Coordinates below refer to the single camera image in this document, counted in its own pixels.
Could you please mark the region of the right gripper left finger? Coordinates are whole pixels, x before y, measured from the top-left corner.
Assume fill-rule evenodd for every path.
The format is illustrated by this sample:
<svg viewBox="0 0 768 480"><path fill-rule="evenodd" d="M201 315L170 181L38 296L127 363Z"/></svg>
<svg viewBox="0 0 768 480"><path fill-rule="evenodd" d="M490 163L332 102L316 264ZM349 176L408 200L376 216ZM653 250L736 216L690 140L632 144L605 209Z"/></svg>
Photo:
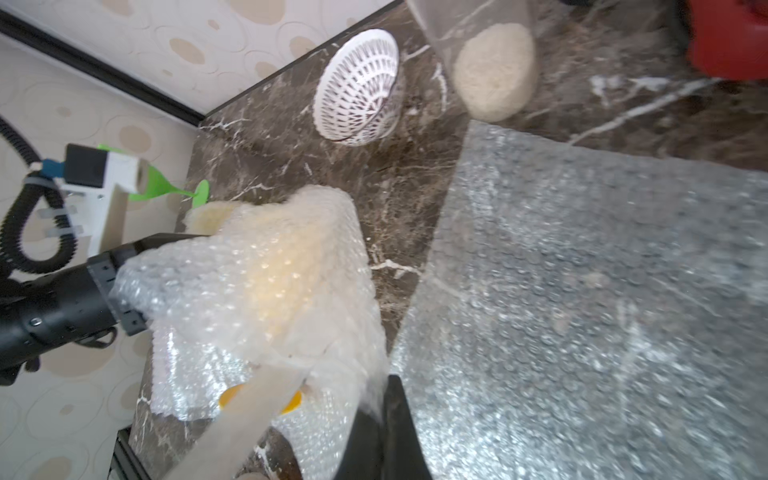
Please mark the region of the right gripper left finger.
<svg viewBox="0 0 768 480"><path fill-rule="evenodd" d="M380 423L358 410L334 480L379 480L383 464Z"/></svg>

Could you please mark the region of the clear bubble wrap sheet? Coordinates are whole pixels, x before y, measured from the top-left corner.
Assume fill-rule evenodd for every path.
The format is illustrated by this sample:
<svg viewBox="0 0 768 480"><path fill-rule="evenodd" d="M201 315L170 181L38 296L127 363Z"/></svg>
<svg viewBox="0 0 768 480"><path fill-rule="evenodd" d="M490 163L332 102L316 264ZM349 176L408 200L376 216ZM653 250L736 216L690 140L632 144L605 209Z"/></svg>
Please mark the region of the clear bubble wrap sheet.
<svg viewBox="0 0 768 480"><path fill-rule="evenodd" d="M767 176L471 122L392 352L436 479L763 479Z"/></svg>

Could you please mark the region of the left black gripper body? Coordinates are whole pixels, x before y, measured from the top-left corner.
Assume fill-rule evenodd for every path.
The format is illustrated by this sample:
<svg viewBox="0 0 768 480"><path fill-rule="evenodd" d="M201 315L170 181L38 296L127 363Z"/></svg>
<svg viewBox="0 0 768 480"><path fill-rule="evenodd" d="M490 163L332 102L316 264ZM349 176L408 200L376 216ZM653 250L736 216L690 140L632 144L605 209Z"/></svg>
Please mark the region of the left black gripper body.
<svg viewBox="0 0 768 480"><path fill-rule="evenodd" d="M118 328L129 336L145 331L145 318L110 296L117 273L145 251L192 237L155 234L34 281L2 282L1 382L14 383L23 369L38 370L40 357L61 346L105 349Z"/></svg>

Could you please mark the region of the green wine glass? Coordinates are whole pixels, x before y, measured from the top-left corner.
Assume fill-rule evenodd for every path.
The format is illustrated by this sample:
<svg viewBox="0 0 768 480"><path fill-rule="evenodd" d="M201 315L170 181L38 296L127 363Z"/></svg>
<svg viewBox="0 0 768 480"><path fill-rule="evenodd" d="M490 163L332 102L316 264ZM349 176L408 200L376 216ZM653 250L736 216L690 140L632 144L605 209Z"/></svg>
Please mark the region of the green wine glass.
<svg viewBox="0 0 768 480"><path fill-rule="evenodd" d="M209 197L209 184L201 181L193 191L173 185L148 161L127 153L97 148L90 153L87 179L112 203L125 210L131 199L149 201L168 194L178 194L192 201L192 206L204 205Z"/></svg>

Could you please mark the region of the beige bubble glass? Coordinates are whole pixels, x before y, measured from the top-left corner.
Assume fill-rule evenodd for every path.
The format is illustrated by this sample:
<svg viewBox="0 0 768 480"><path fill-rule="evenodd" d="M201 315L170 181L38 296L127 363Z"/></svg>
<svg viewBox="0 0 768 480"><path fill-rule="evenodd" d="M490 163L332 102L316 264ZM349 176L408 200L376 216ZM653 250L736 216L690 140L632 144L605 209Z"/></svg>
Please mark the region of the beige bubble glass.
<svg viewBox="0 0 768 480"><path fill-rule="evenodd" d="M196 365L211 351L246 375L173 479L232 479L270 427L306 479L331 479L358 413L379 417L386 334L352 198L310 185L281 203L242 204L210 236L145 251L112 297Z"/></svg>

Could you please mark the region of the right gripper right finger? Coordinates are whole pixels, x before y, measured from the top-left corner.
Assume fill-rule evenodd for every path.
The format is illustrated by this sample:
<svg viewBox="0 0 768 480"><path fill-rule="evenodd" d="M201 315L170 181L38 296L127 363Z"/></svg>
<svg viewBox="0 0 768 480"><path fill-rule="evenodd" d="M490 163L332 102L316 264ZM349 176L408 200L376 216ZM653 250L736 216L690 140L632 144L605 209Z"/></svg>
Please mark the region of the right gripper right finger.
<svg viewBox="0 0 768 480"><path fill-rule="evenodd" d="M383 478L432 480L423 456L402 380L388 377L384 395Z"/></svg>

